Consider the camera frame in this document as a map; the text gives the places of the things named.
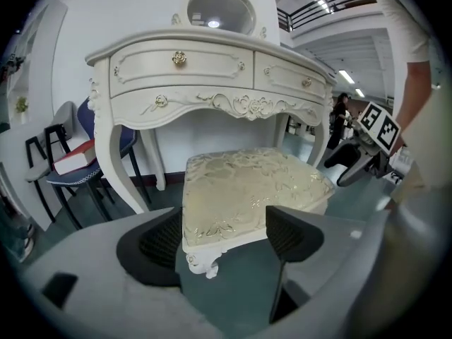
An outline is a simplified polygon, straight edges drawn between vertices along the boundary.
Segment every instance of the person's arm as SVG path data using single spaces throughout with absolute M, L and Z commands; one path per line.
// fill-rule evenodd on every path
M 432 92 L 429 36 L 398 0 L 377 1 L 388 19 L 388 29 L 391 29 L 403 48 L 402 55 L 408 68 L 403 101 L 396 118 L 403 132 L 423 108 Z M 397 152 L 402 144 L 403 140 L 399 137 L 391 154 Z
M 432 76 L 429 61 L 421 63 L 408 63 L 408 75 L 405 81 L 403 101 L 396 121 L 404 131 L 423 108 L 432 93 Z M 391 155 L 396 153 L 403 145 L 403 139 L 399 136 Z

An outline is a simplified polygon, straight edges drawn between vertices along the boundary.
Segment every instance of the floor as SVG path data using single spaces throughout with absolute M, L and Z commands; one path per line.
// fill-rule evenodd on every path
M 312 149 L 312 142 L 286 133 L 282 150 L 306 161 Z M 333 182 L 345 169 L 342 166 L 326 169 L 323 160 L 319 169 Z M 354 220 L 367 220 L 370 215 L 381 210 L 389 201 L 394 185 L 385 179 L 365 177 L 346 188 L 336 188 L 330 199 L 327 215 Z M 153 201 L 151 209 L 180 206 L 183 184 L 174 184 L 160 192 L 155 187 L 148 188 Z M 105 205 L 110 215 L 123 218 L 133 215 L 133 211 L 111 190 L 115 200 L 113 206 L 107 199 Z M 77 196 L 69 201 L 76 217 L 83 226 L 103 222 L 85 189 L 77 190 Z M 56 223 L 36 236 L 33 252 L 24 267 L 36 261 L 74 231 L 64 212 L 56 217 Z M 267 240 L 241 246 L 218 259 L 219 275 L 208 280 L 204 275 L 192 274 L 186 264 L 185 255 L 179 248 L 177 272 L 182 279 L 184 295 L 190 303 L 227 338 L 243 338 L 258 333 L 268 326 L 268 318 L 275 294 L 280 270 L 280 262 Z

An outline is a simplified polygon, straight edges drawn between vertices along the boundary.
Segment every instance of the round mirror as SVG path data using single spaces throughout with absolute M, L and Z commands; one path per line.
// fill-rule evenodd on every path
M 190 0 L 190 23 L 250 35 L 255 14 L 248 0 Z

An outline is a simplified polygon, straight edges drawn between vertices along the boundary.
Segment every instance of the embossed fabric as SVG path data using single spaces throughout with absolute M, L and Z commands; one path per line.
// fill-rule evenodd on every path
M 309 210 L 334 193 L 317 169 L 275 148 L 192 157 L 187 162 L 183 228 L 189 246 L 266 227 L 266 206 Z

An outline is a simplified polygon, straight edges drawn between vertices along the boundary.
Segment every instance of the white sleeve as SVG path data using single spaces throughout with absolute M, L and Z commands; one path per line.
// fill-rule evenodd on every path
M 388 19 L 388 28 L 400 40 L 407 63 L 429 61 L 429 36 L 398 0 L 376 0 Z

